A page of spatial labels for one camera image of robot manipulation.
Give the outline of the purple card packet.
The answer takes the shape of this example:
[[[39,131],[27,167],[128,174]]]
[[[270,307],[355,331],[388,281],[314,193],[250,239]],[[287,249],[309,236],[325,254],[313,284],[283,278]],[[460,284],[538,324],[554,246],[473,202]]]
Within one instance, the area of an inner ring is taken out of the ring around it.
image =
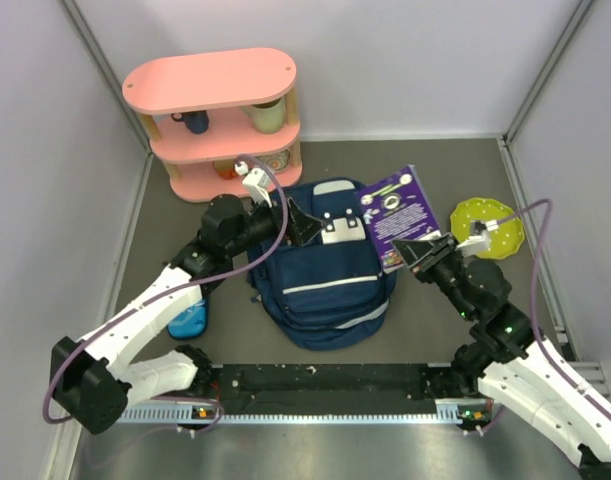
[[[384,273],[404,264],[394,249],[394,240],[427,240],[441,235],[414,165],[359,189],[355,196]]]

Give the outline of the navy blue student backpack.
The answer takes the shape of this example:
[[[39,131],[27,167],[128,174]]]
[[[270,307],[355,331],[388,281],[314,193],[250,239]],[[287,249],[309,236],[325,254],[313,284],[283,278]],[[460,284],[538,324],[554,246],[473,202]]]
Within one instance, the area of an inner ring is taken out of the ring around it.
[[[249,261],[264,260],[247,274],[257,300],[300,348],[347,348],[384,323],[397,277],[382,269],[365,233],[357,198],[363,187],[339,177],[286,188],[286,197],[325,228],[301,247],[273,249],[265,241],[247,252]]]

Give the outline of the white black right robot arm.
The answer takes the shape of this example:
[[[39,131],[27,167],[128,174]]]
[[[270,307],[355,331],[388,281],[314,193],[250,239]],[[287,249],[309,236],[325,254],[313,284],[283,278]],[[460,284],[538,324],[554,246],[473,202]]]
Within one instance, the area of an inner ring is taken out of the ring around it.
[[[488,259],[466,260],[450,234],[393,246],[417,280],[436,285],[472,324],[472,343],[452,361],[454,388],[513,412],[582,478],[611,479],[611,402],[509,301],[511,285],[501,268]]]

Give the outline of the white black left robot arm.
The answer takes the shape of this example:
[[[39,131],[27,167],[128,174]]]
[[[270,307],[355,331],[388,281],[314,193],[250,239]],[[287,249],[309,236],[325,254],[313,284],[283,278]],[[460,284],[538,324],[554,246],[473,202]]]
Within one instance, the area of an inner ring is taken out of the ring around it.
[[[185,310],[237,275],[234,258],[269,242],[303,246],[324,228],[322,220],[291,199],[263,200],[245,209],[240,198],[212,199],[196,237],[163,268],[153,283],[112,319],[52,349],[50,383],[43,405],[56,402],[91,434],[115,424],[123,412],[159,395],[184,390],[201,396],[211,387],[209,364],[199,350],[181,346],[153,360],[139,352]]]

